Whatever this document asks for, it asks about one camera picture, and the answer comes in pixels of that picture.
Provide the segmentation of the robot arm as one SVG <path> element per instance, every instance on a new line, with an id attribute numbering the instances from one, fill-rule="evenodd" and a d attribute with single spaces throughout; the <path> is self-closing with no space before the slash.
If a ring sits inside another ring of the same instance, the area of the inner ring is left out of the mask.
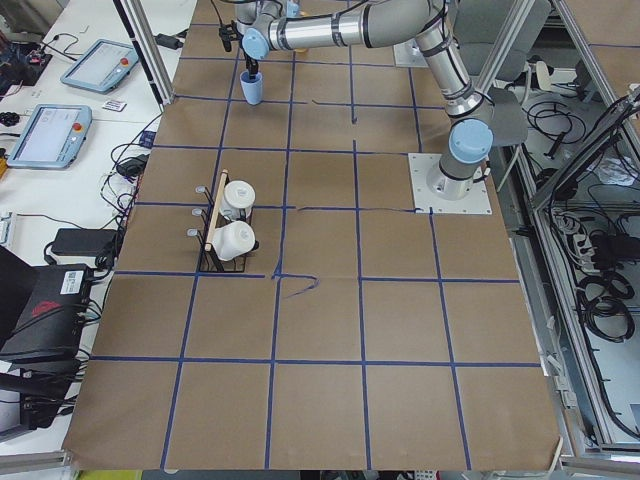
<path id="1" fill-rule="evenodd" d="M 237 42 L 250 76 L 259 61 L 276 50 L 348 47 L 369 49 L 416 42 L 446 101 L 452 122 L 448 146 L 426 177 L 439 199 L 457 201 L 473 185 L 480 163 L 494 142 L 488 88 L 521 29 L 532 2 L 513 4 L 478 79 L 468 74 L 446 25 L 443 1 L 362 1 L 345 10 L 318 16 L 291 17 L 288 1 L 237 1 L 236 18 L 222 23 L 219 37 L 226 51 Z"/>

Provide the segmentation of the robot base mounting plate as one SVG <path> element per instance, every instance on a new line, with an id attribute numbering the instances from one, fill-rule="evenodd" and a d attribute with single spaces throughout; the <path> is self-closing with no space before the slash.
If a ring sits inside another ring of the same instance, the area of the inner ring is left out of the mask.
<path id="1" fill-rule="evenodd" d="M 467 180 L 453 180 L 440 170 L 440 154 L 409 153 L 414 209 L 417 213 L 491 215 L 481 169 Z"/>

